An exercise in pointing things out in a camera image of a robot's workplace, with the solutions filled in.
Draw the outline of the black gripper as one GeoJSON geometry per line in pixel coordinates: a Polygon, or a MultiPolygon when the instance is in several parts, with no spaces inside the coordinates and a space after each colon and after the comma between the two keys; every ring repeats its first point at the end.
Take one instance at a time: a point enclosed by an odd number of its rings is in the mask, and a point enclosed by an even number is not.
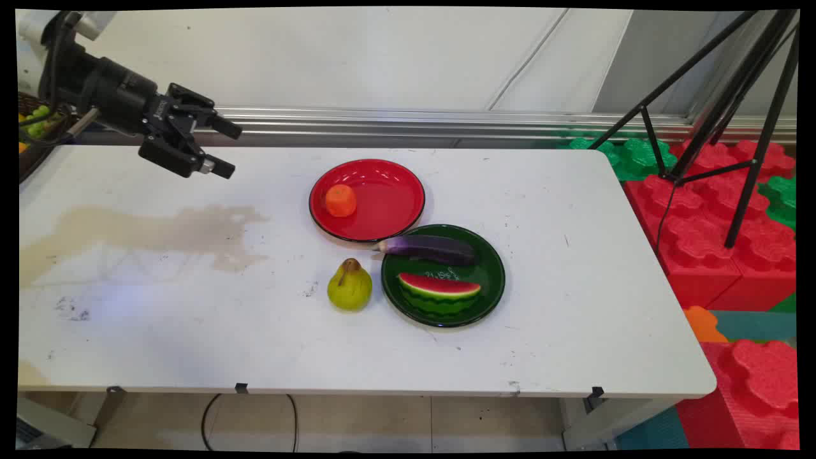
{"type": "Polygon", "coordinates": [[[38,44],[45,52],[39,71],[38,96],[69,105],[85,115],[97,111],[96,121],[126,135],[145,135],[139,155],[176,175],[213,173],[230,179],[236,166],[207,154],[191,133],[160,133],[165,129],[168,96],[170,113],[192,117],[234,140],[242,128],[221,116],[212,99],[179,84],[166,96],[157,84],[106,57],[91,55],[76,38],[96,40],[111,23],[114,11],[56,11],[38,21],[38,44]]]}

